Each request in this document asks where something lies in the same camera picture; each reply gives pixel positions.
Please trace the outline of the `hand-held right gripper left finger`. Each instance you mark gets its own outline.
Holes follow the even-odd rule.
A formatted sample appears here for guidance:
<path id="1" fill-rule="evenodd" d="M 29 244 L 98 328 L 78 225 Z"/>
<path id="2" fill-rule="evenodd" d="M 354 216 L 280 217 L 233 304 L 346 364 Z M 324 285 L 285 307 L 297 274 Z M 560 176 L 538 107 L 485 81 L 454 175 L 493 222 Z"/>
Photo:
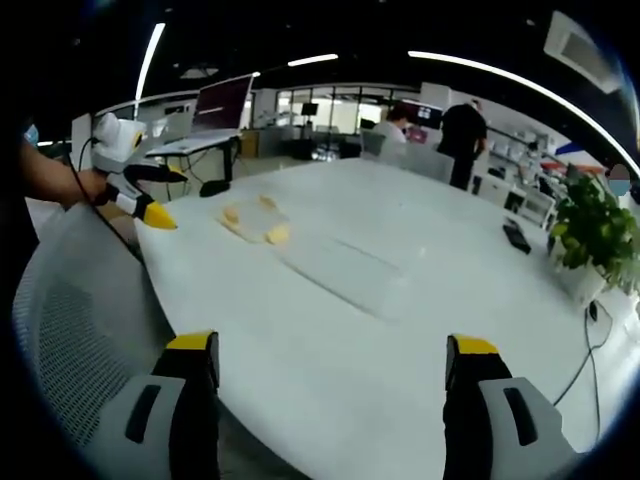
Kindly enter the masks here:
<path id="1" fill-rule="evenodd" d="M 218 479 L 219 338 L 175 337 L 151 373 L 132 377 L 100 412 L 92 466 L 100 479 Z"/>

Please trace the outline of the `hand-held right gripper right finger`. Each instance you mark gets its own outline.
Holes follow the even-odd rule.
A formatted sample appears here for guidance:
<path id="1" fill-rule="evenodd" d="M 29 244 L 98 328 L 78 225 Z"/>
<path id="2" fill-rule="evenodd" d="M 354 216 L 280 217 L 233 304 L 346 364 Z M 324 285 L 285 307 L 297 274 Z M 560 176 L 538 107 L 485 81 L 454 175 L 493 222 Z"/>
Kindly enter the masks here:
<path id="1" fill-rule="evenodd" d="M 445 393 L 445 479 L 573 476 L 582 455 L 564 436 L 561 413 L 514 377 L 490 342 L 448 336 Z"/>

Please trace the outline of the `person's left hand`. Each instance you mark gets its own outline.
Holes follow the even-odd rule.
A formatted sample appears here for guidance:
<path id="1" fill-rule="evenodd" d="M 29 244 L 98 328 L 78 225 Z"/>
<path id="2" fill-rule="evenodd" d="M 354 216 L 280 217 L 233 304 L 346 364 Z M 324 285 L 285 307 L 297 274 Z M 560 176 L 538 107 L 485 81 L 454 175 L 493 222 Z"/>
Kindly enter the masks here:
<path id="1" fill-rule="evenodd" d="M 107 202 L 107 181 L 103 173 L 95 169 L 82 170 L 78 173 L 78 181 L 87 203 L 102 206 Z"/>

